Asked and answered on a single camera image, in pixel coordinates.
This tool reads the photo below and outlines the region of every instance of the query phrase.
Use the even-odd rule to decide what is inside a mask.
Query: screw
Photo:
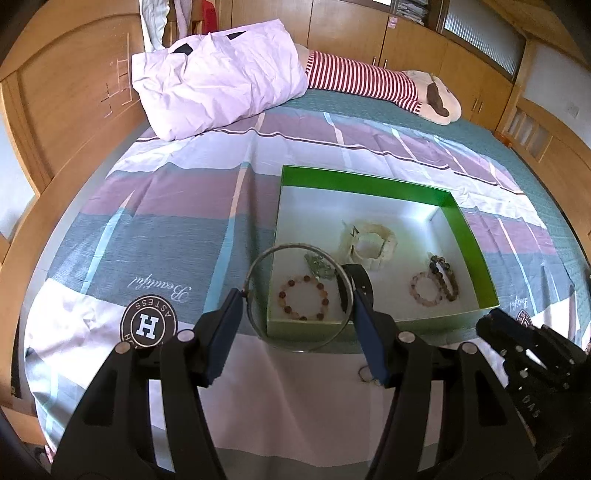
[[[413,343],[415,340],[414,333],[412,332],[400,332],[398,334],[398,340],[404,343]]]
[[[464,350],[468,355],[474,355],[478,351],[478,347],[472,342],[466,342],[462,344],[462,350]]]
[[[177,338],[180,342],[190,342],[195,338],[195,334],[192,330],[181,330],[177,334]]]
[[[131,350],[131,345],[128,342],[119,342],[115,346],[115,352],[117,353],[127,353]]]

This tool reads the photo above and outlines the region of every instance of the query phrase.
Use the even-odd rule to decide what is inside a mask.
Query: black circular emblem
[[[177,333],[177,314],[168,300],[158,295],[138,297],[121,319],[121,340],[134,348],[160,345]]]

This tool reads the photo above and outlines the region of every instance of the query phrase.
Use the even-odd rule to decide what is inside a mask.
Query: plush toy
[[[448,125],[462,115],[460,102],[443,82],[425,72],[392,70],[311,51],[296,44],[308,88],[388,100],[431,122]]]

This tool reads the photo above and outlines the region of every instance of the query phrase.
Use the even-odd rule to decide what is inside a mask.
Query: white wall
[[[539,44],[524,97],[562,120],[591,148],[591,72]],[[568,108],[579,109],[577,118]]]
[[[33,198],[0,118],[0,233],[12,238],[14,228]]]

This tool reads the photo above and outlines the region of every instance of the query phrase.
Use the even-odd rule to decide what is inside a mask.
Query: green box
[[[360,221],[356,219],[377,219],[372,221],[383,223],[397,237],[391,265],[369,272],[369,276],[374,286],[375,310],[390,314],[400,328],[418,334],[470,329],[483,314],[498,306],[482,252],[450,192],[345,171],[283,167],[275,244],[312,244],[343,263],[343,249],[337,248],[336,243],[346,237],[351,223]],[[408,285],[413,271],[427,271],[430,253],[446,257],[452,265],[460,294],[455,302],[444,299],[440,305],[428,308],[418,305],[410,296]],[[298,263],[296,270],[306,268],[303,265]],[[334,329],[334,323],[331,326],[330,321],[290,320],[282,317],[282,311],[275,306],[274,290],[278,287],[274,283],[289,276],[281,268],[274,259],[267,334],[294,341],[325,338],[326,332]],[[355,338],[352,324],[339,338]]]

